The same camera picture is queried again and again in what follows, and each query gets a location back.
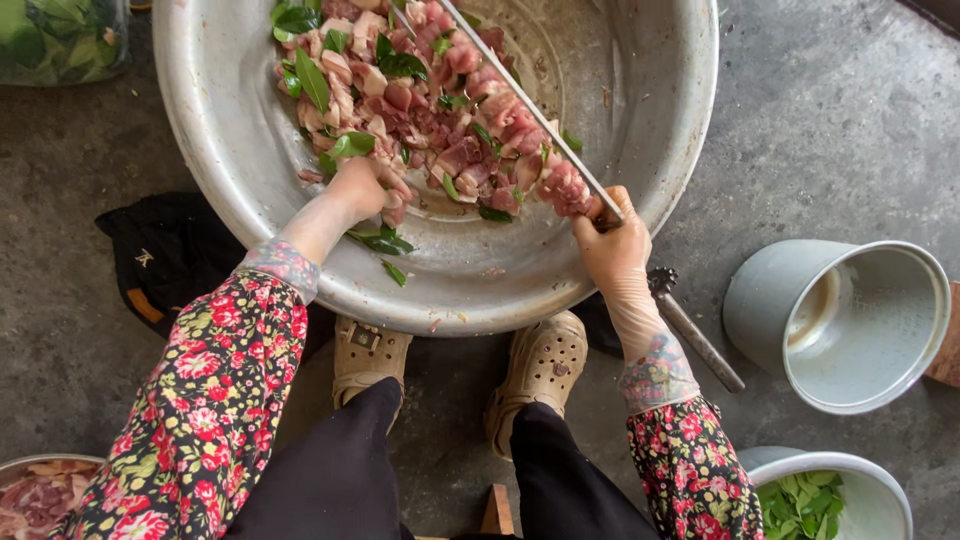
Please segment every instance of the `floral sleeve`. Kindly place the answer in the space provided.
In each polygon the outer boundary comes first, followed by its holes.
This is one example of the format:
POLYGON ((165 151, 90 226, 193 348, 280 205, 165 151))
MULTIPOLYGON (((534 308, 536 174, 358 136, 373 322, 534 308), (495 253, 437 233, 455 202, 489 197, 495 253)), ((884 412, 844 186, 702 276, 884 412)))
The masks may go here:
POLYGON ((255 269, 190 304, 106 468, 49 537, 224 534, 270 458, 305 336, 298 291, 255 269))
POLYGON ((707 400, 697 396, 635 414, 627 432, 660 536, 763 539, 754 485, 707 400))

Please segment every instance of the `metal bowl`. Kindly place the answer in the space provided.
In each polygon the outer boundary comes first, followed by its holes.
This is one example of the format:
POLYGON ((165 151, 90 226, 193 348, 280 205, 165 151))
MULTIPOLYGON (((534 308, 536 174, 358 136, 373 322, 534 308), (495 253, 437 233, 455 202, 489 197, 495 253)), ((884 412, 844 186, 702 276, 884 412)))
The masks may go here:
MULTIPOLYGON (((293 100, 276 89, 272 0, 157 2, 156 69, 187 165, 245 245, 277 233, 312 196, 297 172, 316 167, 293 100)), ((524 88, 585 142, 604 185, 624 184, 651 231, 662 226, 700 154, 716 87, 715 0, 468 0, 502 26, 524 88)), ((400 233, 419 249, 388 258, 341 241, 318 302, 393 330, 436 336, 508 331, 586 298, 569 221, 544 203, 513 224, 481 220, 422 190, 400 233)))

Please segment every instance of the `plastic bag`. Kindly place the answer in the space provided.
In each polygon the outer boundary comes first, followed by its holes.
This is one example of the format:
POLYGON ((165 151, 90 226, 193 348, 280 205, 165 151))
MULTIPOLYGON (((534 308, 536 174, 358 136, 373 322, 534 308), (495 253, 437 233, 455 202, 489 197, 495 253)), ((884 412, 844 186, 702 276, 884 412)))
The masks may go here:
POLYGON ((61 86, 122 71, 126 0, 0 0, 0 84, 61 86))

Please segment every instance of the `crocs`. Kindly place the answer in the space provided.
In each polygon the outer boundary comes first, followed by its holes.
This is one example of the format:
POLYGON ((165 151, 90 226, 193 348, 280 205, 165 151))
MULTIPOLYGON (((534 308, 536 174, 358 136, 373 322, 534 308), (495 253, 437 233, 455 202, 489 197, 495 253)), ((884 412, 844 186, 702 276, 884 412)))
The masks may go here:
POLYGON ((337 316, 335 331, 333 408, 341 408, 365 388, 388 377, 400 383, 402 396, 403 366, 414 336, 383 330, 342 315, 337 316))
POLYGON ((513 461, 510 435, 514 417, 527 404, 549 405, 564 417, 570 389, 587 363, 587 331, 569 311, 516 331, 510 345, 507 378, 490 396, 484 427, 493 453, 513 461))

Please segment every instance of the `plastic glove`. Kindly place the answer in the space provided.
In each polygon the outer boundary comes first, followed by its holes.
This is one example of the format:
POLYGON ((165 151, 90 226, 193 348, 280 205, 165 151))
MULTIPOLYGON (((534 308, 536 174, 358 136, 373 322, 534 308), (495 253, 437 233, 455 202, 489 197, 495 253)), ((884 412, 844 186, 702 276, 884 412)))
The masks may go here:
POLYGON ((603 206, 595 201, 590 215, 571 218, 573 234, 623 345, 620 393, 630 414, 637 414, 693 398, 700 394, 700 385, 647 286, 650 232, 636 215, 625 187, 617 185, 607 192, 623 210, 623 226, 599 233, 591 218, 603 206))
POLYGON ((305 304, 317 297, 320 267, 347 229, 375 216, 387 201, 381 166, 367 158, 345 162, 324 191, 277 236, 247 252, 239 270, 256 270, 297 289, 305 304))

